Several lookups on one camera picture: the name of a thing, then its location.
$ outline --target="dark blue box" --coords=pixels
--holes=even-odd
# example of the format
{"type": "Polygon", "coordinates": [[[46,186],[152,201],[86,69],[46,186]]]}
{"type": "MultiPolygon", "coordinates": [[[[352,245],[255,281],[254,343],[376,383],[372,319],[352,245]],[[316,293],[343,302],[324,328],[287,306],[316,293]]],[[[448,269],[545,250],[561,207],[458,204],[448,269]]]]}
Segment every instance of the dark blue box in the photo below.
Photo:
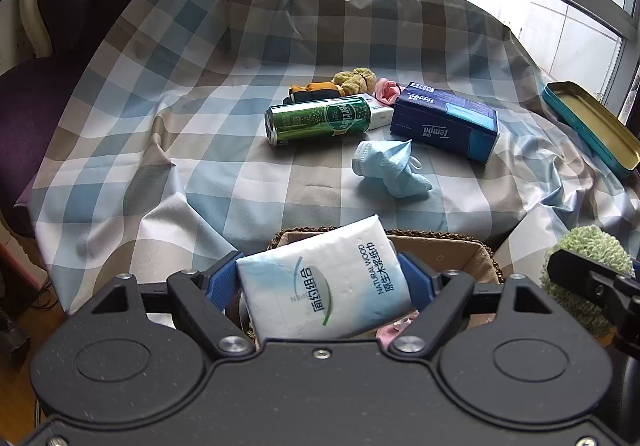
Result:
{"type": "Polygon", "coordinates": [[[484,104],[411,82],[396,100],[391,132],[487,162],[498,120],[484,104]]]}

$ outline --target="plastic tissue wrapper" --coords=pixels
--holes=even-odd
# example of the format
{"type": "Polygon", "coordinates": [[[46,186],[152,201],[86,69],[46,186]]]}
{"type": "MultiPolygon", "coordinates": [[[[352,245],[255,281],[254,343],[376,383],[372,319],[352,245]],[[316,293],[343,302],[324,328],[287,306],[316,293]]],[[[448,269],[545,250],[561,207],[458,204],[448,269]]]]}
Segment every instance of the plastic tissue wrapper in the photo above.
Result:
{"type": "Polygon", "coordinates": [[[241,258],[238,274],[260,343],[348,338],[413,309],[377,215],[241,258]]]}

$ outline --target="face mask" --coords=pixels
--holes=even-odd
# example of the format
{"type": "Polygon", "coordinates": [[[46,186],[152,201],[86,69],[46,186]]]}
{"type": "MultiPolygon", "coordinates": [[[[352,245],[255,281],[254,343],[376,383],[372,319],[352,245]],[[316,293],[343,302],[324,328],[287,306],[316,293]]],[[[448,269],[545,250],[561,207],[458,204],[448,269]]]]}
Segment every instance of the face mask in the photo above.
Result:
{"type": "Polygon", "coordinates": [[[360,177],[382,179],[394,197],[402,199],[430,191],[433,186],[414,170],[422,168],[411,156],[411,141],[363,141],[351,159],[351,168],[360,177]]]}

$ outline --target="green fuzzy ball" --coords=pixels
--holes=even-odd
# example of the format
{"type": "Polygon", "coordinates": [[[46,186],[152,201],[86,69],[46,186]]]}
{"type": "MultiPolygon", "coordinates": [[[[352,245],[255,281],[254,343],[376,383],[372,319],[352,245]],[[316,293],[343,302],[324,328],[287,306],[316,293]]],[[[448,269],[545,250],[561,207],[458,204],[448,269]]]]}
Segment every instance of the green fuzzy ball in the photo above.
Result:
{"type": "Polygon", "coordinates": [[[628,276],[634,273],[631,257],[615,237],[601,231],[595,225],[574,227],[546,251],[545,265],[540,279],[542,288],[593,336],[604,336],[609,333],[611,323],[602,315],[602,309],[549,279],[546,265],[549,263],[549,257],[559,249],[573,251],[628,276]]]}

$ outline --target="green can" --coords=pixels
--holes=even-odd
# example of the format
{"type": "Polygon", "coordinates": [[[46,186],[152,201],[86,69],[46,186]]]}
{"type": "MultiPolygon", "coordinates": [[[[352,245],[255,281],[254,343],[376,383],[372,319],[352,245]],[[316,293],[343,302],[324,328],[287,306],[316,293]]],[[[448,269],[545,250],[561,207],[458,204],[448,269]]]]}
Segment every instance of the green can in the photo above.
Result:
{"type": "Polygon", "coordinates": [[[358,96],[282,104],[264,113],[267,137],[273,146],[297,139],[362,133],[370,121],[369,105],[358,96]]]}

